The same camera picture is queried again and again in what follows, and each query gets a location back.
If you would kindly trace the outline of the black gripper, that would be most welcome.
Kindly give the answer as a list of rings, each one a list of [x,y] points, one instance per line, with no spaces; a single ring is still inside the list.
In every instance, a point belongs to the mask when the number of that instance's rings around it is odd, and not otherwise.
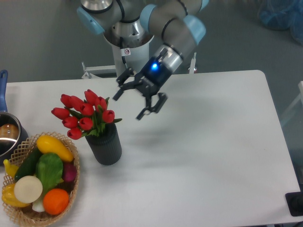
[[[117,101],[125,90],[135,88],[146,97],[145,107],[136,119],[141,120],[150,113],[157,114],[168,99],[166,93],[158,93],[158,91],[182,62],[183,59],[177,51],[165,44],[161,45],[139,73],[135,75],[133,68],[129,67],[116,79],[120,89],[113,99]],[[133,77],[133,81],[126,83],[130,77]],[[158,96],[158,101],[152,106],[152,96],[155,94]]]

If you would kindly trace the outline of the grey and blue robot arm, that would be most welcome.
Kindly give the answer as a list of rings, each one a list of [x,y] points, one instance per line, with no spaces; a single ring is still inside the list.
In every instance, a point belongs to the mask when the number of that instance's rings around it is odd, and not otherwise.
[[[119,91],[135,89],[146,100],[138,114],[158,113],[167,100],[160,88],[198,46],[206,28],[196,17],[206,0],[172,0],[162,6],[139,0],[83,0],[82,24],[111,45]]]

